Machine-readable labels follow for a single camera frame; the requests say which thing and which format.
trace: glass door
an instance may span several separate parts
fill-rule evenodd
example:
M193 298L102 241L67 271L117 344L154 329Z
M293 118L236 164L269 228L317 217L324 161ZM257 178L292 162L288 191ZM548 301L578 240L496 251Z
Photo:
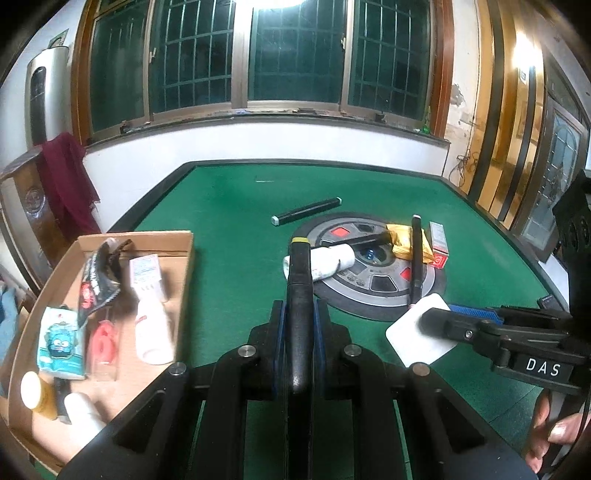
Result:
M558 243L552 208L569 187L587 157L587 129L562 106L548 98L547 123L540 155L530 183L530 208L523 208L521 239L546 261Z

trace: green table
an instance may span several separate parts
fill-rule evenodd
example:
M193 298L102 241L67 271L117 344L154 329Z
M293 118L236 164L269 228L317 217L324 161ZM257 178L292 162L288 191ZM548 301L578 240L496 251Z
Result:
M370 213L394 223L408 223L418 213L425 222L442 223L450 250L443 296L449 303L535 306L536 299L548 294L507 237L432 177L294 164L197 166L138 228L194 233L196 262L184 333L184 357L190 365L214 362L246 342L252 327L267 322L273 300L284 298L281 259L301 222L274 227L271 215L335 196L343 199L342 211ZM385 337L389 323L333 308L330 315L349 328L355 343L401 365ZM459 345L434 368L518 449L539 389L493 374L489 364ZM245 479L281 478L282 427L274 421L274 408L249 403ZM350 405L320 408L314 477L353 478Z

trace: metal bolt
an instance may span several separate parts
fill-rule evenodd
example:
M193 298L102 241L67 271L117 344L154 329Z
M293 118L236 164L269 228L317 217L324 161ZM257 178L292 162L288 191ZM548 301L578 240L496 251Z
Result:
M355 345L354 343L347 345L343 350L347 356L361 355L361 347L359 345Z
M168 367L168 373L175 377L182 375L187 371L187 365L182 362L175 362Z
M426 377L431 373L431 369L427 364L414 364L413 373L419 377Z
M256 348L252 345L242 345L238 349L238 355L248 358L249 356L253 356L256 353Z

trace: maroon cloth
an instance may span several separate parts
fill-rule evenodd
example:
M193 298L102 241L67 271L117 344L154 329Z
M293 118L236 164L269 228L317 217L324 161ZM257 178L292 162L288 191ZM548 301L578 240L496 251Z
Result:
M42 145L37 162L41 184L60 230L70 241L79 235L100 233L91 211L99 200L82 159L86 150L70 133Z

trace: fingernail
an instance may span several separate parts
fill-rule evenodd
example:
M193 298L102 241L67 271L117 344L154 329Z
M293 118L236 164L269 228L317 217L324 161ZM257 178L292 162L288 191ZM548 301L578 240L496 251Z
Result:
M556 425L554 425L554 428L552 428L550 435L548 435L548 441L552 443L559 442L565 433L566 425L564 425L563 423L557 423Z

